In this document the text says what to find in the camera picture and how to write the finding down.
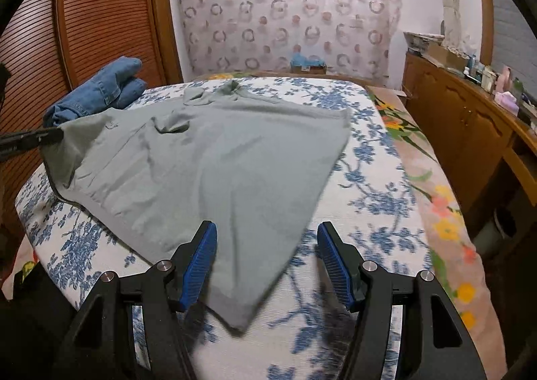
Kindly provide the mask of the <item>pink bottle on sideboard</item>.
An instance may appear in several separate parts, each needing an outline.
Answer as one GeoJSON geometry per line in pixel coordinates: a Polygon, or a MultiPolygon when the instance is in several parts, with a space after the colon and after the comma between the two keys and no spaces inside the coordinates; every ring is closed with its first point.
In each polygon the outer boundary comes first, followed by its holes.
{"type": "Polygon", "coordinates": [[[497,76],[495,84],[495,92],[503,93],[510,92],[511,87],[511,69],[510,67],[504,66],[501,73],[497,76]]]}

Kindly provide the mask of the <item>patterned pink wall curtain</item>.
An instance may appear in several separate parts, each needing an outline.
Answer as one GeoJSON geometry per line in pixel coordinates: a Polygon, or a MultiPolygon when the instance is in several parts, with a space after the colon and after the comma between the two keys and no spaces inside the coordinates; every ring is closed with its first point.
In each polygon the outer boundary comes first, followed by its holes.
{"type": "Polygon", "coordinates": [[[178,0],[196,75],[290,69],[294,53],[383,83],[402,0],[178,0]]]}

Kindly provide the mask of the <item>brown louvered wardrobe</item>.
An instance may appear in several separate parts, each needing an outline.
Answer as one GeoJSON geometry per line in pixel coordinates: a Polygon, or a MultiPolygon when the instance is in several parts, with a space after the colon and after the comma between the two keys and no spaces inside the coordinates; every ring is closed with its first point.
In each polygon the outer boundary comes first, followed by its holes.
{"type": "Polygon", "coordinates": [[[2,133],[40,127],[53,102],[121,56],[141,59],[150,88],[182,82],[169,0],[24,0],[1,35],[2,133]]]}

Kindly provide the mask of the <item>grey-green pants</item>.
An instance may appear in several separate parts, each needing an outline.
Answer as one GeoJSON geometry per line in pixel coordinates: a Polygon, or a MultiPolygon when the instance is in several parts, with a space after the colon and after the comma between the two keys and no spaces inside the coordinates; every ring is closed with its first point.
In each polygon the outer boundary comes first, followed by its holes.
{"type": "Polygon", "coordinates": [[[55,194],[83,207],[147,262],[216,225],[207,306],[248,326],[279,270],[243,257],[242,235],[285,234],[313,213],[349,138],[350,115],[255,96],[229,81],[62,126],[42,157],[55,194]]]}

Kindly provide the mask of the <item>folded blue denim garment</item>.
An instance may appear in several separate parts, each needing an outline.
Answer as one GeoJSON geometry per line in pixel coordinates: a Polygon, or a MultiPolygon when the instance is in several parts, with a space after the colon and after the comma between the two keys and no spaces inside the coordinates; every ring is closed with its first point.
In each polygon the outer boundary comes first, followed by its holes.
{"type": "Polygon", "coordinates": [[[147,88],[147,83],[136,77],[141,67],[142,61],[139,58],[125,56],[108,63],[89,80],[52,104],[44,113],[43,125],[59,126],[103,112],[110,107],[128,107],[147,88]]]}

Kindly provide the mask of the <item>blue floral white bedsheet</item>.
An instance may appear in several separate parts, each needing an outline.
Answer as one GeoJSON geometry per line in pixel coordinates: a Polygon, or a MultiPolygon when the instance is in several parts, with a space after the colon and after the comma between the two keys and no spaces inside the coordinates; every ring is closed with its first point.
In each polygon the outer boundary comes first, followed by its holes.
{"type": "MultiPolygon", "coordinates": [[[[349,138],[310,217],[289,234],[279,219],[267,235],[242,235],[243,257],[279,270],[248,326],[232,330],[197,306],[188,342],[203,379],[334,379],[347,353],[353,314],[338,302],[317,255],[317,228],[335,226],[346,243],[385,269],[413,276],[431,267],[422,217],[389,131],[364,87],[344,80],[244,77],[248,93],[303,107],[347,111],[349,138]]],[[[120,276],[147,262],[86,211],[54,194],[39,167],[16,195],[27,240],[62,296],[79,307],[99,272],[120,276]]]]}

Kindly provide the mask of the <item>long wooden sideboard cabinet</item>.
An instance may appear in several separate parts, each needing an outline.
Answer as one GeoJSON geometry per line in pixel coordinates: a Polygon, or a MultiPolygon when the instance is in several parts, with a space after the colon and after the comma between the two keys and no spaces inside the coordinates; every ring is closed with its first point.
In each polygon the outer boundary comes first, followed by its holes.
{"type": "Polygon", "coordinates": [[[407,108],[431,143],[476,234],[506,208],[523,232],[536,223],[536,135],[480,87],[406,55],[407,108]]]}

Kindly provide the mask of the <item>grey window roller blind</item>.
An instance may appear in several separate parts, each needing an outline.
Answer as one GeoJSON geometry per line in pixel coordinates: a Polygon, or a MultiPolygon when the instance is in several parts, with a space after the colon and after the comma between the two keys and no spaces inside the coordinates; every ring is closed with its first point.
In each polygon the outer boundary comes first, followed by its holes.
{"type": "Polygon", "coordinates": [[[524,89],[536,95],[536,37],[512,0],[492,0],[492,66],[511,69],[524,89]]]}

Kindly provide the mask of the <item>blue cloth on box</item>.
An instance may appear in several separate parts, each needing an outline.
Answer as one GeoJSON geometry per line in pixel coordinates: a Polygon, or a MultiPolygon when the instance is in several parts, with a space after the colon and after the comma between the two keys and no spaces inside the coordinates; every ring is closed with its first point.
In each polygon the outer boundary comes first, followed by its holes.
{"type": "Polygon", "coordinates": [[[327,73],[327,65],[324,60],[316,56],[305,57],[300,53],[293,54],[289,67],[294,74],[325,75],[327,73]]]}

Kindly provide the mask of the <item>cardboard box on sideboard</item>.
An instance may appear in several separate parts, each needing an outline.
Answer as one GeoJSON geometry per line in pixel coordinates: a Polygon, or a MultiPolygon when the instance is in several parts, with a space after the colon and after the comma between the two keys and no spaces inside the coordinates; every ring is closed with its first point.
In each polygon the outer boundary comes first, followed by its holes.
{"type": "Polygon", "coordinates": [[[439,66],[463,71],[467,66],[469,58],[466,55],[444,48],[442,45],[432,43],[425,52],[427,58],[431,58],[439,66]]]}

